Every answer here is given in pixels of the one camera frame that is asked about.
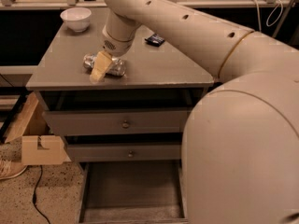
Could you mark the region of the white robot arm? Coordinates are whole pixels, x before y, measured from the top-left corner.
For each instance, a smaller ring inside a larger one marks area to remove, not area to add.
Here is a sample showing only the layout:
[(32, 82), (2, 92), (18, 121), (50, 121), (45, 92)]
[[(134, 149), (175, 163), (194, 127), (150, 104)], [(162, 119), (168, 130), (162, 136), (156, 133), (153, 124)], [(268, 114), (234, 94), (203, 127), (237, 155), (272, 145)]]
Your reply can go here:
[(122, 56), (145, 25), (220, 82), (186, 122), (190, 224), (298, 224), (299, 52), (167, 0), (104, 0), (106, 50)]

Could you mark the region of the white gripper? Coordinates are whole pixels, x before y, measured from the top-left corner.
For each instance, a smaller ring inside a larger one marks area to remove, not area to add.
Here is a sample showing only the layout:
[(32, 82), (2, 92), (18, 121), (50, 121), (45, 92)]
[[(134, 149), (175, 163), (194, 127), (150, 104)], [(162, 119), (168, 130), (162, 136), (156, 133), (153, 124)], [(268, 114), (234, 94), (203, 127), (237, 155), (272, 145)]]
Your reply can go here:
[(102, 30), (102, 41), (104, 50), (99, 51), (95, 57), (93, 70), (90, 74), (91, 83), (100, 82), (104, 78), (109, 67), (112, 65), (112, 56), (120, 57), (124, 55), (133, 44), (133, 39), (120, 41), (112, 37), (107, 32), (106, 27)]

